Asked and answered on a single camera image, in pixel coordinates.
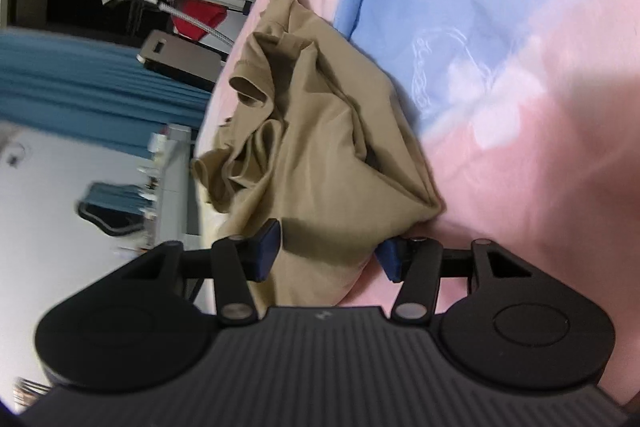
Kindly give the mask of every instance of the khaki cloth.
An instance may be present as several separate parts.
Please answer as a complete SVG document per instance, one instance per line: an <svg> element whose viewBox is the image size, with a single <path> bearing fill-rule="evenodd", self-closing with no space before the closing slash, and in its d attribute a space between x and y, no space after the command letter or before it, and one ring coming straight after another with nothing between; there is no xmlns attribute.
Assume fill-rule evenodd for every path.
<svg viewBox="0 0 640 427"><path fill-rule="evenodd" d="M297 0L270 0L230 85L238 107L193 172L229 213L220 237L282 224L250 284L261 311L337 304L380 242L441 211L389 79Z"/></svg>

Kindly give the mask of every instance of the flexible metal hose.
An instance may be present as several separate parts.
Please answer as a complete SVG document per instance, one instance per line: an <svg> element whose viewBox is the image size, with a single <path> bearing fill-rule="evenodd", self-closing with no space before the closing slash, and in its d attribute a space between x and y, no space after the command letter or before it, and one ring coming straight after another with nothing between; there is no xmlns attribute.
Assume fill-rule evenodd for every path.
<svg viewBox="0 0 640 427"><path fill-rule="evenodd" d="M102 0L102 4L107 4L110 1L113 1L113 0ZM224 33L220 33L219 31L213 29L211 26L207 26L205 23L200 22L195 17L191 17L190 15L187 15L186 13L181 12L178 9L175 9L173 6L170 6L167 3L160 2L159 0L141 0L141 1L151 4L153 6L156 6L160 11L163 11L165 13L168 13L169 15L178 17L183 21L187 21L189 24L193 24L197 28L200 28L201 30L206 31L208 34L213 35L219 41L224 42L230 48L233 47L234 45L234 42L229 37L227 37Z"/></svg>

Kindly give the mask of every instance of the pink bedsheet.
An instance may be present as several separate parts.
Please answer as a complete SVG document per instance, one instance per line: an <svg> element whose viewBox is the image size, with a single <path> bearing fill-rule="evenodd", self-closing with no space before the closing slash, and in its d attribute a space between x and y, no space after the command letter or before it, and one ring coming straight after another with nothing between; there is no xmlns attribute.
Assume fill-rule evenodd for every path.
<svg viewBox="0 0 640 427"><path fill-rule="evenodd" d="M233 113L229 75L267 1L236 41L198 153ZM338 0L306 3L331 21ZM518 92L498 79L490 103L420 138L447 211L415 232L450 248L490 237L603 307L616 348L601 386L624 403L640 389L640 0L555 0L531 24L501 73L521 76ZM342 304L388 311L398 290L372 260ZM444 281L438 311L464 292Z"/></svg>

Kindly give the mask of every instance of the black device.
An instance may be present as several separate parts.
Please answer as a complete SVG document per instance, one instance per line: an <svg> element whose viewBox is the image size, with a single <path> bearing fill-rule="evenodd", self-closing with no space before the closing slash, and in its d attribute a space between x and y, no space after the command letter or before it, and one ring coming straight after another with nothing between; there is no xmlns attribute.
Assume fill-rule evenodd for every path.
<svg viewBox="0 0 640 427"><path fill-rule="evenodd" d="M149 33L138 53L138 60L147 70L208 92L222 71L221 59L219 53L204 44L160 30Z"/></svg>
<svg viewBox="0 0 640 427"><path fill-rule="evenodd" d="M382 309L270 308L280 247L269 220L209 250L168 242L55 306L35 347L54 388L15 421L29 427L609 427L633 419L596 384L614 346L589 299L485 239L448 250L385 241L404 281ZM434 314L441 277L468 296ZM184 298L212 278L217 315Z"/></svg>

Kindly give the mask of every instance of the circular button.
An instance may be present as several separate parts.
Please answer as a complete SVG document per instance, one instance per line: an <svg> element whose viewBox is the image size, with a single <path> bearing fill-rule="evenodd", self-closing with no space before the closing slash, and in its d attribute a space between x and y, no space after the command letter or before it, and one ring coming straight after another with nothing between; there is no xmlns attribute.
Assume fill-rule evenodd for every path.
<svg viewBox="0 0 640 427"><path fill-rule="evenodd" d="M396 308L399 317L407 320L418 320L427 314L427 308L417 302L405 302Z"/></svg>
<svg viewBox="0 0 640 427"><path fill-rule="evenodd" d="M251 307L241 302L226 304L222 308L222 315L231 321L242 321L244 319L248 319L251 316L251 313Z"/></svg>
<svg viewBox="0 0 640 427"><path fill-rule="evenodd" d="M551 346L569 332L569 319L542 304L518 304L498 312L494 327L508 341L526 347Z"/></svg>

